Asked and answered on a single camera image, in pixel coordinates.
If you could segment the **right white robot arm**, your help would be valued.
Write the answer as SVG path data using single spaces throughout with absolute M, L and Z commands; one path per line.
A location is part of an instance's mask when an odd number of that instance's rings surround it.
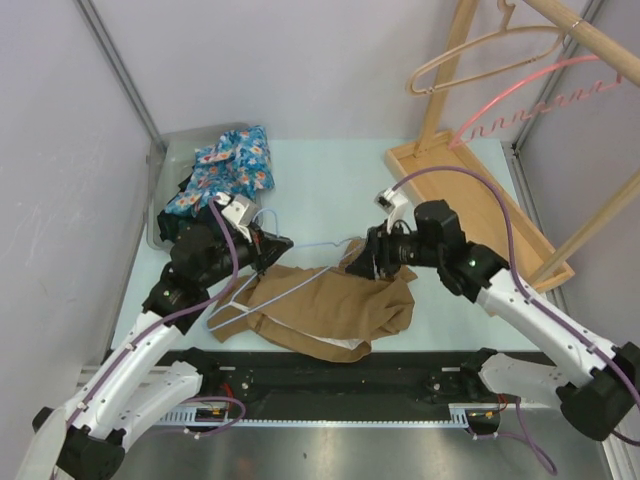
M 367 232 L 363 252 L 346 268 L 369 280 L 389 278 L 403 266 L 436 270 L 444 287 L 496 314 L 550 360 L 537 364 L 482 349 L 461 376 L 473 401 L 491 394 L 523 397 L 561 411 L 586 437 L 603 441 L 639 402 L 639 348 L 618 346 L 591 332 L 538 294 L 513 265 L 491 248 L 466 239 L 446 201 L 414 209 L 416 228 L 404 232 L 408 202 L 400 194 L 375 200 L 386 220 Z

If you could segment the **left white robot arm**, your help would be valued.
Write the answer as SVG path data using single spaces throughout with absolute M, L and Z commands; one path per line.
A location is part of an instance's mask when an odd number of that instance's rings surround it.
M 36 435 L 19 478 L 51 479 L 62 471 L 73 479 L 110 479 L 136 441 L 166 413 L 194 397 L 214 397 L 221 376 L 196 349 L 154 383 L 141 383 L 212 302 L 210 287 L 233 282 L 246 266 L 264 272 L 293 245 L 255 223 L 184 228 L 122 343 L 70 400 L 56 409 L 42 408 L 33 419 Z

